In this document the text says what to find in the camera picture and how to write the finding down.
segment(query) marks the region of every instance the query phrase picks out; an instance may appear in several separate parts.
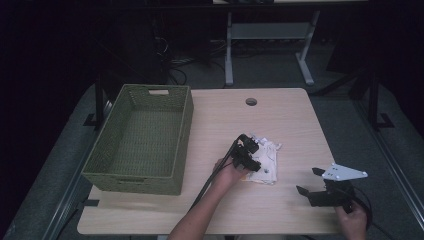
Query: grommet hole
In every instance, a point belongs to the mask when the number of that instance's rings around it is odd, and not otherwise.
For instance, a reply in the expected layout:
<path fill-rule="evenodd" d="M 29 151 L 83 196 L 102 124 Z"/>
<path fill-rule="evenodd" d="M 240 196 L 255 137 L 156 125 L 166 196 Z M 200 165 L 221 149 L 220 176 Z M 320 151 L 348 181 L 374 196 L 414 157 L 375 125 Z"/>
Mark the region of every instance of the grommet hole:
<path fill-rule="evenodd" d="M 246 99 L 246 104 L 249 106 L 255 106 L 256 104 L 258 104 L 258 101 L 254 98 L 248 98 Z"/>

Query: person's hand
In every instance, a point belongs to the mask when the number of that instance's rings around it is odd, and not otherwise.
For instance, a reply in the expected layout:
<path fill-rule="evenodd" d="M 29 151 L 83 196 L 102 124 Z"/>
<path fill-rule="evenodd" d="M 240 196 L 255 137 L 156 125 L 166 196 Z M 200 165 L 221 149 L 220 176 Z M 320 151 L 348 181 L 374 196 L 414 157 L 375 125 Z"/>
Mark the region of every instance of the person's hand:
<path fill-rule="evenodd" d="M 222 159 L 219 159 L 215 163 L 215 168 L 221 162 Z M 212 182 L 212 185 L 218 185 L 227 190 L 234 186 L 243 176 L 250 172 L 249 169 L 238 170 L 233 165 L 233 159 L 230 157 L 224 163 L 224 168 L 215 176 L 215 179 Z"/>
<path fill-rule="evenodd" d="M 365 240 L 367 214 L 355 201 L 352 201 L 352 212 L 347 214 L 343 207 L 335 207 L 342 228 L 342 233 L 348 240 Z"/>

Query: white table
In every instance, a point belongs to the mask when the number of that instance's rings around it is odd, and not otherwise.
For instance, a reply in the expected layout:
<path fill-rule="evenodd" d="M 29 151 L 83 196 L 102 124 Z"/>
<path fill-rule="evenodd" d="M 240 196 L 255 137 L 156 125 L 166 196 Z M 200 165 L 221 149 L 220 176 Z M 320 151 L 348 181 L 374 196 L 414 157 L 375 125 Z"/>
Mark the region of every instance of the white table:
<path fill-rule="evenodd" d="M 218 206 L 207 234 L 331 234 L 339 231 L 333 208 L 311 207 L 296 185 L 322 191 L 312 167 L 333 161 L 303 89 L 192 90 L 194 114 L 180 196 L 102 192 L 93 187 L 78 224 L 81 234 L 166 235 L 188 211 L 214 163 L 241 134 L 281 143 L 278 182 L 240 182 Z M 256 106 L 248 106 L 255 98 Z"/>

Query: basket handle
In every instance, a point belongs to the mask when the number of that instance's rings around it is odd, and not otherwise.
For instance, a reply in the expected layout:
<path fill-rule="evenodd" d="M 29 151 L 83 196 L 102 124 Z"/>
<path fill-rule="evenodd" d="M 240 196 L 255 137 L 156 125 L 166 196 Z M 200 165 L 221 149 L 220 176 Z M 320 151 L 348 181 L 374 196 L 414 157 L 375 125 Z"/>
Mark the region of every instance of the basket handle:
<path fill-rule="evenodd" d="M 139 179 L 117 179 L 119 184 L 144 184 L 145 178 Z"/>

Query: green wicker basket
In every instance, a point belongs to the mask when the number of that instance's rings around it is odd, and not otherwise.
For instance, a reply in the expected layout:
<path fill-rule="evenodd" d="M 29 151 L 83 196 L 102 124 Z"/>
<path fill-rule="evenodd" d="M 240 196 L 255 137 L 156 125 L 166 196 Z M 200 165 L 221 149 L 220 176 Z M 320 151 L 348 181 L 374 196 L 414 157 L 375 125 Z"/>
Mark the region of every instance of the green wicker basket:
<path fill-rule="evenodd" d="M 83 176 L 103 191 L 179 195 L 192 116 L 188 86 L 124 85 Z"/>

